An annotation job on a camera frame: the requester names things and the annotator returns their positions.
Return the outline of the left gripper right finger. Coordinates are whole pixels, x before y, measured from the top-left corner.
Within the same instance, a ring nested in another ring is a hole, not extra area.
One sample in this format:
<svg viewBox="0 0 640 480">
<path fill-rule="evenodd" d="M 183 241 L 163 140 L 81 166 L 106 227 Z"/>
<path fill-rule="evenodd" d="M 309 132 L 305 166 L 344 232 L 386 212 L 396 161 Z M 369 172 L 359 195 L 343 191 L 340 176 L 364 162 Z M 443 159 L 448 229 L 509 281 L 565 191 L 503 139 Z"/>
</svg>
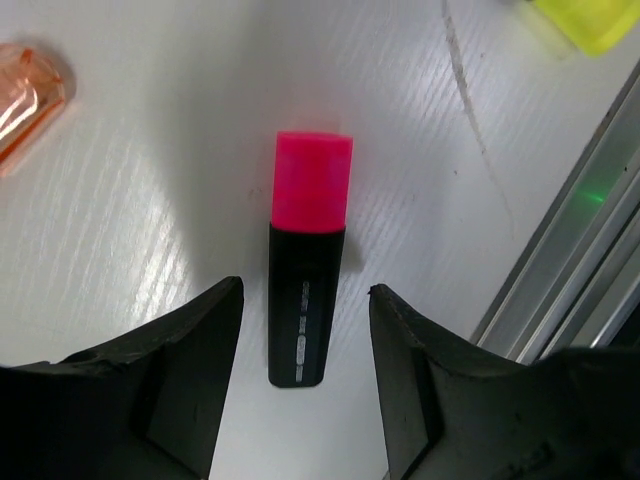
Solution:
<svg viewBox="0 0 640 480">
<path fill-rule="evenodd" d="M 570 348 L 522 365 L 383 284 L 369 318 L 390 478 L 638 477 L 637 350 Z"/>
</svg>

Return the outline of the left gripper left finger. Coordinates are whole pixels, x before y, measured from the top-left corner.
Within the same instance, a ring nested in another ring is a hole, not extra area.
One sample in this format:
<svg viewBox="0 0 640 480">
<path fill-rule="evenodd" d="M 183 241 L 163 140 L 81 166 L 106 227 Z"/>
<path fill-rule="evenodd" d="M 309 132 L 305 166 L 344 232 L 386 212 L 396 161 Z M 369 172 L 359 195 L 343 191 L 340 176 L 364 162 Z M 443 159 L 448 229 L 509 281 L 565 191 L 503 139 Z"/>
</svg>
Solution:
<svg viewBox="0 0 640 480">
<path fill-rule="evenodd" d="M 5 479 L 205 479 L 239 338 L 243 283 L 58 363 L 1 371 Z"/>
</svg>

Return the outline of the pink black highlighter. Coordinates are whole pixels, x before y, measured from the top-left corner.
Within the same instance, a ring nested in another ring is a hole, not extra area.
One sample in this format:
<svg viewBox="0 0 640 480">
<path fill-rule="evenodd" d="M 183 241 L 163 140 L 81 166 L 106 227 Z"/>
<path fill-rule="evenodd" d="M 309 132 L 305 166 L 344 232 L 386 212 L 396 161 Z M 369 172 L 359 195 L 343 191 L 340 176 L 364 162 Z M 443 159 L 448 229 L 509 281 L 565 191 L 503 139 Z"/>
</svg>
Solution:
<svg viewBox="0 0 640 480">
<path fill-rule="evenodd" d="M 276 137 L 268 276 L 268 377 L 277 388 L 319 385 L 335 311 L 352 138 Z"/>
</svg>

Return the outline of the yellow black highlighter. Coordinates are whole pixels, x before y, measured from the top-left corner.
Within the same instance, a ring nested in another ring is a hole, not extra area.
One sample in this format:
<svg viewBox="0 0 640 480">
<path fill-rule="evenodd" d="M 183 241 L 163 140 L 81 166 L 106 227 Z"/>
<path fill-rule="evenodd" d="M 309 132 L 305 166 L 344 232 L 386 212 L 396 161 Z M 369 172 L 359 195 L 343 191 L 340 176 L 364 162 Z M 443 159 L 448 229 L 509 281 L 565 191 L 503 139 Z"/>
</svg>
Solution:
<svg viewBox="0 0 640 480">
<path fill-rule="evenodd" d="M 610 51 L 639 21 L 637 0 L 534 0 L 532 4 L 591 56 Z"/>
</svg>

